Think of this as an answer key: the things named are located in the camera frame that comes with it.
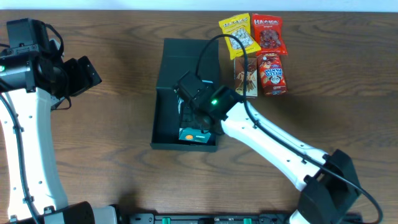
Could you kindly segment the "teal Chunkies cookie box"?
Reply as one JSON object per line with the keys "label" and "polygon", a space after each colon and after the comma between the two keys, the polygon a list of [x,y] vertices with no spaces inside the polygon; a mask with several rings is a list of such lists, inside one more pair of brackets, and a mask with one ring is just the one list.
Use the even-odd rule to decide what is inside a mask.
{"label": "teal Chunkies cookie box", "polygon": [[180,85],[187,92],[188,97],[182,98],[180,95],[177,97],[180,118],[178,139],[206,144],[211,137],[211,118],[198,108],[194,108],[194,104],[190,103],[189,99],[194,98],[203,87],[212,86],[213,82],[191,79],[181,81]]}

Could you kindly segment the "black gift box with lid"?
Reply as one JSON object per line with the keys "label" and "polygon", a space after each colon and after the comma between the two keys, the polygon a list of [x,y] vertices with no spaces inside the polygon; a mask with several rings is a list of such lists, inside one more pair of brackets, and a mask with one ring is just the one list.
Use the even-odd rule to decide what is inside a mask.
{"label": "black gift box with lid", "polygon": [[218,140],[208,133],[207,142],[180,139],[181,109],[184,101],[174,92],[174,85],[187,72],[195,73],[200,52],[207,40],[165,39],[159,77],[155,86],[156,101],[150,146],[157,150],[215,152]]}

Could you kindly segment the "yellow Hacks candy bag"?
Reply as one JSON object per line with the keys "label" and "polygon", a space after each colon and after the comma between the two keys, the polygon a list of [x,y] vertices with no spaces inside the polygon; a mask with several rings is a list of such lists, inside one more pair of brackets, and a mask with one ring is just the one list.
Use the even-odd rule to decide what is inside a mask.
{"label": "yellow Hacks candy bag", "polygon": [[251,35],[249,13],[238,14],[233,17],[223,19],[222,21],[219,21],[218,24],[223,34],[235,37],[235,39],[232,37],[225,37],[231,60],[243,55],[242,47],[236,39],[242,43],[247,54],[260,51],[261,47]]}

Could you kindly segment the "red Hacks candy bag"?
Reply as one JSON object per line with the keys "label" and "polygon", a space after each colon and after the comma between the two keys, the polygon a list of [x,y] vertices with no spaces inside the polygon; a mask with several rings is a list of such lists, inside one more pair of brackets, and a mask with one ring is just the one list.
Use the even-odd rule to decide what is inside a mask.
{"label": "red Hacks candy bag", "polygon": [[254,39],[261,49],[256,53],[287,55],[287,47],[282,39],[283,20],[279,16],[252,15]]}

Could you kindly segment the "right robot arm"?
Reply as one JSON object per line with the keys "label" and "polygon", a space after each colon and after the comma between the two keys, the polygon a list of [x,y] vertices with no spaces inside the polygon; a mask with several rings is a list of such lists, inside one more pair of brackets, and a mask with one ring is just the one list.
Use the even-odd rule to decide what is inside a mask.
{"label": "right robot arm", "polygon": [[176,82],[174,91],[199,122],[251,147],[300,191],[286,223],[361,223],[360,215],[348,212],[363,194],[350,156],[340,150],[328,154],[299,141],[232,89],[215,88],[191,73]]}

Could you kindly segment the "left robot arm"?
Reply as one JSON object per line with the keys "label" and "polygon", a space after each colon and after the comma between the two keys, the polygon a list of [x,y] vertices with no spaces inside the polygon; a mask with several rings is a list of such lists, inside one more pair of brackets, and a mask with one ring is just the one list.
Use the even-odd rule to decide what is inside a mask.
{"label": "left robot arm", "polygon": [[117,208],[69,204],[60,181],[51,113],[101,78],[87,57],[63,60],[60,35],[50,24],[19,19],[6,24],[1,52],[1,126],[10,178],[10,223],[118,223]]}

